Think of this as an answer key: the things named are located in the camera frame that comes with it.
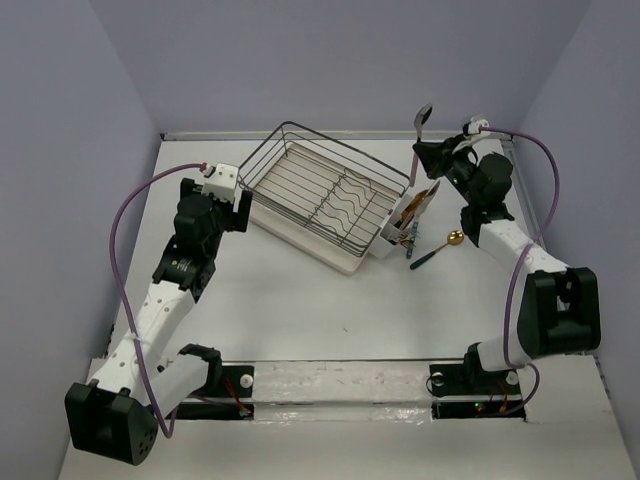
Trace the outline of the silver spoon pink handle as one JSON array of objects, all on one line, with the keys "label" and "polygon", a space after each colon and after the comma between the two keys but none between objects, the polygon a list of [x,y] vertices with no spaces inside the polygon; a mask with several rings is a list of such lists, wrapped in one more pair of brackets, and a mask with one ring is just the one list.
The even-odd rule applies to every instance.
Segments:
[{"label": "silver spoon pink handle", "polygon": [[[423,127],[425,123],[430,118],[433,112],[433,105],[431,103],[427,103],[420,108],[420,110],[416,113],[414,117],[414,129],[416,131],[416,141],[420,142],[422,140]],[[409,176],[409,187],[412,188],[415,185],[417,170],[419,166],[419,158],[416,153],[413,153],[412,162],[411,162],[411,170]]]}]

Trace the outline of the silver knife dark handle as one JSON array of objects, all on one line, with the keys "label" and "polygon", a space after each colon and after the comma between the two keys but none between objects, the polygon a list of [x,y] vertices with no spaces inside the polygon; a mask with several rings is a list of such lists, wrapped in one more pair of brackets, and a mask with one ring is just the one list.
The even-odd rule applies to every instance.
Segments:
[{"label": "silver knife dark handle", "polygon": [[440,181],[435,181],[429,189],[419,192],[415,195],[413,200],[407,206],[407,219],[409,221],[415,221],[418,219],[427,209],[431,201],[436,196],[440,187]]}]

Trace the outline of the gold spoon green handle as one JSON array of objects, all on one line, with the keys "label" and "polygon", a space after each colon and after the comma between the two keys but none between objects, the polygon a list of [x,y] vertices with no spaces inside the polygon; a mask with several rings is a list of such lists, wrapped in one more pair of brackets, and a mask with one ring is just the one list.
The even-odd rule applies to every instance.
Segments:
[{"label": "gold spoon green handle", "polygon": [[410,264],[410,269],[411,270],[416,270],[419,267],[421,267],[422,265],[424,265],[426,262],[428,262],[429,260],[431,260],[435,255],[437,255],[440,251],[442,251],[444,248],[446,248],[447,246],[457,246],[460,245],[465,239],[465,234],[461,231],[461,230],[454,230],[451,231],[444,244],[440,245],[439,247],[435,248],[434,250],[432,250],[431,252],[423,255],[422,257],[420,257],[418,260],[414,261],[413,263]]}]

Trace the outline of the silver fork teal handle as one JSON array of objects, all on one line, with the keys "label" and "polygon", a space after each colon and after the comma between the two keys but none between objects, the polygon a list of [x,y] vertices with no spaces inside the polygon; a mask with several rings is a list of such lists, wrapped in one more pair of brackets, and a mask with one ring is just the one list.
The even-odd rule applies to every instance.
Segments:
[{"label": "silver fork teal handle", "polygon": [[413,224],[408,230],[402,233],[396,242],[398,246],[401,246],[405,250],[405,258],[411,259],[415,249],[415,243],[419,237],[418,224]]}]

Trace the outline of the gold knife green handle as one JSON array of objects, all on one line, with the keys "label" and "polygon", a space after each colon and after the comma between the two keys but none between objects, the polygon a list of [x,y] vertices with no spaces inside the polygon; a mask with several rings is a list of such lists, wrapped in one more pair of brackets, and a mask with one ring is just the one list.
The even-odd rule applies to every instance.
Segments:
[{"label": "gold knife green handle", "polygon": [[419,192],[402,212],[399,229],[403,230],[414,218],[419,217],[426,210],[430,201],[431,195],[428,190]]}]

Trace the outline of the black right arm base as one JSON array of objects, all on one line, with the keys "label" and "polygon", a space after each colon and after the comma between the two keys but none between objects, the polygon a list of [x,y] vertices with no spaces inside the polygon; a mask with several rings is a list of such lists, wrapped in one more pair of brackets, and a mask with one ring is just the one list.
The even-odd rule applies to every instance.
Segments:
[{"label": "black right arm base", "polygon": [[475,345],[462,360],[432,363],[425,387],[435,420],[526,419],[517,372],[484,371]]}]

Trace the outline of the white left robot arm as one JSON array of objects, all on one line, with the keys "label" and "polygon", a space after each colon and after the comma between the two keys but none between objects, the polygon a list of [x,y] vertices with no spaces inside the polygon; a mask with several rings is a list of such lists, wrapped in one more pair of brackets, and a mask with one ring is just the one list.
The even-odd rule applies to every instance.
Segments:
[{"label": "white left robot arm", "polygon": [[159,435],[170,437],[179,405],[215,392],[220,352],[190,343],[167,367],[162,355],[177,327],[212,279],[222,237],[244,232],[252,194],[234,168],[219,166],[198,184],[185,178],[170,237],[139,311],[123,305],[129,323],[106,362],[86,383],[73,384],[64,406],[73,447],[130,465],[141,464]]}]

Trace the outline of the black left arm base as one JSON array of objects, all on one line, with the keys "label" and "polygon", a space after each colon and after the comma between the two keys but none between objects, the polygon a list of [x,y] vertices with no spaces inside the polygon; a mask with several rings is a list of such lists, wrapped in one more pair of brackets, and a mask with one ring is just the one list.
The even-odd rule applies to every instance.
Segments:
[{"label": "black left arm base", "polygon": [[254,419],[255,368],[251,364],[223,364],[220,381],[183,400],[177,420],[245,421]]}]

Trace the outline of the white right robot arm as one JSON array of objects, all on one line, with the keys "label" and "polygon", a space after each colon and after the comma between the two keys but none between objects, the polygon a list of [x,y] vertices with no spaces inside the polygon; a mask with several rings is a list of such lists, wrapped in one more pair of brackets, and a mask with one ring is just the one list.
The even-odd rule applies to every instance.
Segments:
[{"label": "white right robot arm", "polygon": [[596,274],[553,257],[508,211],[511,161],[499,153],[478,157],[463,141],[462,135],[440,143],[418,140],[413,151],[428,178],[447,179],[465,200],[464,235],[511,274],[502,334],[471,345],[460,368],[462,384],[482,392],[499,371],[596,349],[601,318]]}]

